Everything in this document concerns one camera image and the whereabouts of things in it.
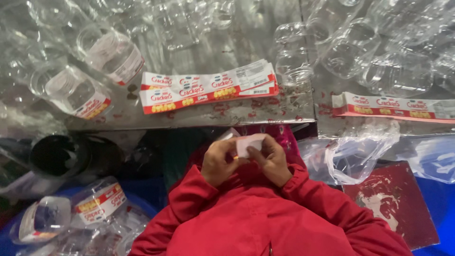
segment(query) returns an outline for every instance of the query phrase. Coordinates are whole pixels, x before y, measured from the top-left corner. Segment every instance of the red jacket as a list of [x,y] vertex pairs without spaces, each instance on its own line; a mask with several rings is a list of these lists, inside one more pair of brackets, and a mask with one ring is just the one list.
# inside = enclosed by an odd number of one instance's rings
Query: red jacket
[[412,255],[385,221],[302,166],[288,165],[293,177],[282,189],[256,163],[218,189],[192,166],[129,256]]

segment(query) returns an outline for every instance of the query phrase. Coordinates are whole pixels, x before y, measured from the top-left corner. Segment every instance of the person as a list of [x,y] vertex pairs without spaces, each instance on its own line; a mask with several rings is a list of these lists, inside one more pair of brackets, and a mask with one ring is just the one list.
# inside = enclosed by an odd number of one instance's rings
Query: person
[[129,256],[411,256],[403,238],[343,192],[308,177],[266,135],[252,158],[216,141],[132,244]]

